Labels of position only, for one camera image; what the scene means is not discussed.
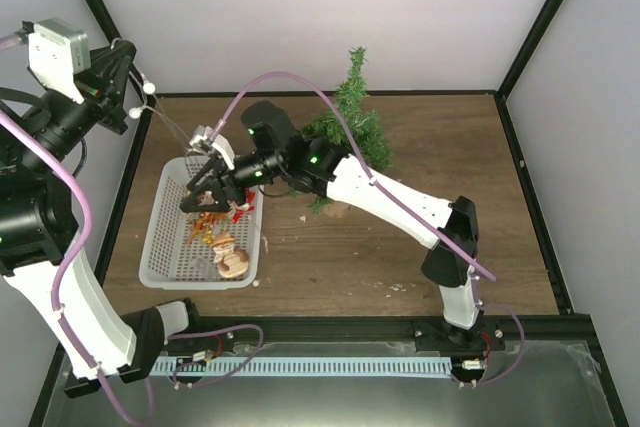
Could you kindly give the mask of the white ball string lights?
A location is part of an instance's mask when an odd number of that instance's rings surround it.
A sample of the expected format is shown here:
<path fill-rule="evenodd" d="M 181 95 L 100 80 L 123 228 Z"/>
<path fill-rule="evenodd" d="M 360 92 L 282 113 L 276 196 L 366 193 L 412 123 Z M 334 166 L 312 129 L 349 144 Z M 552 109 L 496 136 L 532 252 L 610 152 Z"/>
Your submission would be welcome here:
<path fill-rule="evenodd" d="M 152 113 L 157 116 L 180 146 L 186 165 L 189 164 L 191 159 L 204 157 L 205 152 L 192 147 L 184 130 L 167 115 L 156 95 L 155 85 L 143 73 L 140 73 L 139 76 L 130 73 L 129 80 L 140 89 L 142 104 L 138 107 L 130 108 L 128 117 L 133 120 L 139 120 L 143 113 Z"/>

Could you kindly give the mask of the white perforated plastic basket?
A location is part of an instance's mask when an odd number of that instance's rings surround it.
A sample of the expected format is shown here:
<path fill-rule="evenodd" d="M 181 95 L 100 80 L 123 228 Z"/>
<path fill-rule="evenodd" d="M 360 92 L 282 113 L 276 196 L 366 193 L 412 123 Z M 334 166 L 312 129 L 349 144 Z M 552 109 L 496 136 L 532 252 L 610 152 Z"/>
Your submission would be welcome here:
<path fill-rule="evenodd" d="M 205 214 L 187 214 L 179 202 L 187 183 L 206 158 L 177 157 L 161 172 L 139 265 L 139 280 L 149 288 L 213 291 L 251 285 L 257 275 L 264 196 L 255 187 L 248 194 L 248 212 L 212 220 Z M 228 277 L 214 262 L 213 237 L 229 233 L 236 247 L 248 254 L 248 268 Z"/>

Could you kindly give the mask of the small green christmas tree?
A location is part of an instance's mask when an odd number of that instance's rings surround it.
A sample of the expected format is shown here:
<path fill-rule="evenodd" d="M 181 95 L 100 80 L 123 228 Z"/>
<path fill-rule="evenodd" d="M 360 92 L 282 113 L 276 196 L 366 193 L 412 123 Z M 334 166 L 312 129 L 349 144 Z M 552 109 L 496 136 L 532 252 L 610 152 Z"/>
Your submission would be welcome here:
<path fill-rule="evenodd" d="M 349 50 L 347 77 L 337 86 L 332 101 L 346 121 L 367 165 L 383 172 L 391 165 L 392 149 L 383 132 L 379 114 L 375 110 L 362 109 L 362 102 L 368 97 L 367 81 L 362 73 L 365 55 L 366 48 L 362 46 Z M 316 115 L 301 131 L 306 137 L 324 137 L 345 148 L 349 154 L 354 154 L 344 129 L 332 111 Z"/>

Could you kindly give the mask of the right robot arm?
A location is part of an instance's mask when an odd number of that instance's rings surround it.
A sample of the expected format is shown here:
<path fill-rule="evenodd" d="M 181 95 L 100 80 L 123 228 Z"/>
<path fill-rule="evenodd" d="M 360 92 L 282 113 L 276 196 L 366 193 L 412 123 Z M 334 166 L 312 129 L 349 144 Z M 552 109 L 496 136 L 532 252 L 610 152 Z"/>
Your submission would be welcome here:
<path fill-rule="evenodd" d="M 458 350 L 480 337 L 476 293 L 479 227 L 475 204 L 432 197 L 392 180 L 361 162 L 354 153 L 323 137 L 303 135 L 288 114 L 269 101 L 246 108 L 241 122 L 254 143 L 236 156 L 228 142 L 200 127 L 191 144 L 208 160 L 187 185 L 184 213 L 227 213 L 247 203 L 251 188 L 282 179 L 289 187 L 348 204 L 397 227 L 427 250 L 424 277 L 436 284 L 443 301 L 443 335 Z"/>

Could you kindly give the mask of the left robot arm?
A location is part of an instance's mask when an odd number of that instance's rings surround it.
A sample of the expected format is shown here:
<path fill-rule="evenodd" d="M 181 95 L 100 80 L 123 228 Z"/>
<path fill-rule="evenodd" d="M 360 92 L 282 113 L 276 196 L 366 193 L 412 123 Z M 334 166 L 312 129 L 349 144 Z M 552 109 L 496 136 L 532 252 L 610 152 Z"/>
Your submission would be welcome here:
<path fill-rule="evenodd" d="M 116 313 L 84 249 L 88 198 L 63 164 L 93 127 L 124 132 L 135 56 L 125 40 L 90 51 L 31 40 L 29 68 L 43 94 L 1 92 L 1 275 L 65 349 L 70 397 L 103 388 L 111 376 L 146 380 L 169 339 L 184 351 L 204 339 L 185 299 Z"/>

